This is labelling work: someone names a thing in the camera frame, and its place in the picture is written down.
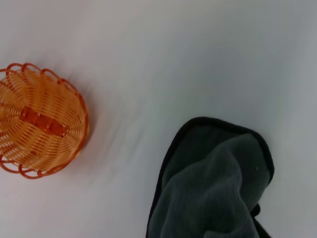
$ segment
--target woven basket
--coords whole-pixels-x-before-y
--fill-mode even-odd
[[[28,179],[62,170],[89,133],[82,96],[53,71],[30,63],[13,63],[0,72],[5,74],[0,80],[0,166]]]

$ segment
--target basket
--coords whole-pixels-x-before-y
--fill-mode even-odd
[[[28,179],[62,170],[89,133],[82,96],[67,80],[31,63],[12,63],[0,72],[5,74],[0,80],[0,166]]]

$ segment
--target white backdrop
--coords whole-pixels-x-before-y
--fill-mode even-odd
[[[0,67],[68,78],[92,134],[56,175],[0,171],[0,236],[144,237],[174,135],[210,116],[269,144],[267,231],[316,237],[316,45],[314,0],[1,0]]]

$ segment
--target microfiber towel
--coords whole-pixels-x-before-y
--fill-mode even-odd
[[[267,238],[251,214],[259,213],[273,174],[258,133],[218,119],[192,119],[163,161],[146,236]]]

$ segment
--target white table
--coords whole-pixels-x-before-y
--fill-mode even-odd
[[[0,237],[142,238],[159,169],[183,123],[252,128],[276,173],[259,221],[316,237],[317,2],[0,2],[0,67],[54,69],[83,94],[92,135],[60,173],[0,171]]]

